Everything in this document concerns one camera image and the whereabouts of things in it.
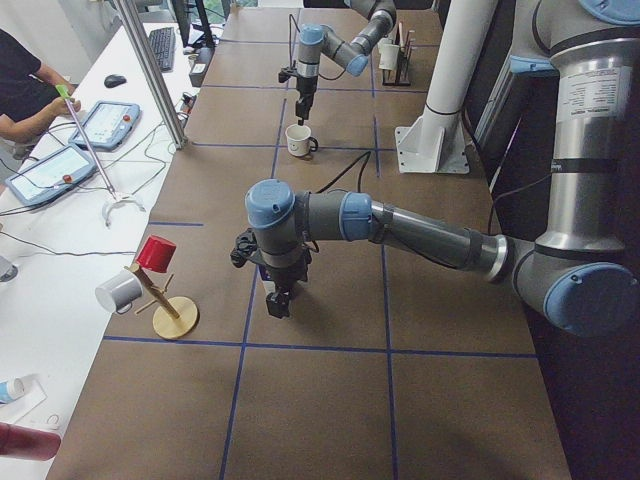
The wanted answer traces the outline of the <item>person's hand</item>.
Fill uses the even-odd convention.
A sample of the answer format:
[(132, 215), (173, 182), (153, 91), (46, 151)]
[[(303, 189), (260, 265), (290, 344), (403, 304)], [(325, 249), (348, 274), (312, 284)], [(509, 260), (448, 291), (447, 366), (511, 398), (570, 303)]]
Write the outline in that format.
[(53, 117), (70, 116), (70, 109), (78, 112), (81, 109), (81, 102), (74, 98), (64, 99), (58, 97), (47, 106), (48, 113)]

